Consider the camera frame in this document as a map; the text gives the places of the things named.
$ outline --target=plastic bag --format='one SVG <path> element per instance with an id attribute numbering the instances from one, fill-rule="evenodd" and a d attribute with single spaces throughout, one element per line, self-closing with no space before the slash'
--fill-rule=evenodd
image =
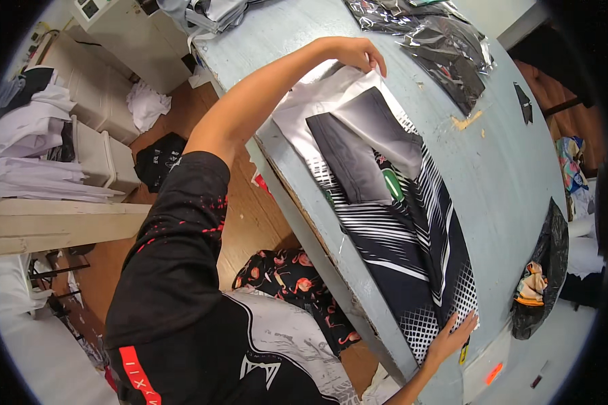
<path id="1" fill-rule="evenodd" d="M 363 31 L 403 35 L 404 50 L 468 116 L 493 69 L 486 37 L 450 1 L 343 0 Z"/>
<path id="2" fill-rule="evenodd" d="M 343 0 L 362 31 L 385 32 L 403 35 L 414 29 L 415 23 L 405 17 L 396 17 L 378 1 Z"/>
<path id="3" fill-rule="evenodd" d="M 514 301 L 511 304 L 511 334 L 519 340 L 526 340 L 543 324 L 552 311 L 558 293 L 565 281 L 569 238 L 567 222 L 553 199 L 543 229 L 530 261 L 540 264 L 547 277 L 547 287 L 543 290 L 542 306 L 527 306 Z"/>

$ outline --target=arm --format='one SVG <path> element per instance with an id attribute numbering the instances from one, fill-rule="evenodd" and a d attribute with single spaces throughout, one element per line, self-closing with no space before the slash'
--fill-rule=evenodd
<path id="1" fill-rule="evenodd" d="M 456 320 L 457 312 L 451 316 L 446 326 L 430 344 L 422 368 L 412 377 L 412 380 L 408 384 L 404 385 L 399 392 L 385 402 L 386 405 L 409 405 L 413 403 L 423 387 L 428 384 L 428 381 L 437 372 L 439 364 L 443 363 L 446 358 L 464 345 L 473 329 L 475 329 L 478 317 L 474 311 L 471 311 L 462 325 L 453 333 L 450 333 Z"/>
<path id="2" fill-rule="evenodd" d="M 365 73 L 378 63 L 387 70 L 381 54 L 366 38 L 324 37 L 280 58 L 234 85 L 196 125 L 184 154 L 204 150 L 232 166 L 236 148 L 244 145 L 268 118 L 291 87 L 327 59 L 338 59 Z"/>

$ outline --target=clear plastic packaging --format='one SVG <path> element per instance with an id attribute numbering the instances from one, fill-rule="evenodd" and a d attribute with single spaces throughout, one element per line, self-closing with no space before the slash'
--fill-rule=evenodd
<path id="1" fill-rule="evenodd" d="M 450 1 L 343 0 L 363 31 L 403 36 L 399 44 L 468 116 L 494 67 L 486 37 Z"/>

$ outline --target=hand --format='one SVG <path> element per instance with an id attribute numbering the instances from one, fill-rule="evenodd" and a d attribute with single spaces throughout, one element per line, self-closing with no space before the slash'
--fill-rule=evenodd
<path id="1" fill-rule="evenodd" d="M 381 53 L 367 38 L 350 38 L 344 36 L 328 36 L 316 40 L 328 59 L 337 59 L 345 65 L 355 66 L 364 73 L 376 69 L 383 77 L 387 77 L 387 67 Z"/>
<path id="2" fill-rule="evenodd" d="M 462 322 L 462 325 L 451 333 L 451 329 L 457 321 L 457 312 L 455 312 L 428 347 L 428 354 L 426 354 L 423 366 L 437 369 L 439 364 L 443 363 L 452 353 L 461 349 L 473 329 L 475 329 L 478 318 L 475 315 L 475 310 L 472 310 Z"/>

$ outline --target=person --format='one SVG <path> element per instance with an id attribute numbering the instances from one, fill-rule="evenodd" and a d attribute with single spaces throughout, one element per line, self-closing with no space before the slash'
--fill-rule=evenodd
<path id="1" fill-rule="evenodd" d="M 365 73 L 378 66 L 387 74 L 383 57 L 365 38 L 316 39 L 241 80 L 192 131 L 124 261 L 106 317 L 105 348 L 121 379 L 121 399 L 158 405 L 358 403 L 340 360 L 306 310 L 258 288 L 218 289 L 236 150 L 292 85 L 329 59 Z M 309 265 L 301 255 L 296 260 Z M 279 277 L 253 271 L 253 280 Z M 293 291 L 277 281 L 284 293 Z M 465 343 L 477 317 L 471 312 L 450 333 L 456 315 L 430 345 L 421 369 L 388 403 L 412 403 L 440 363 Z"/>

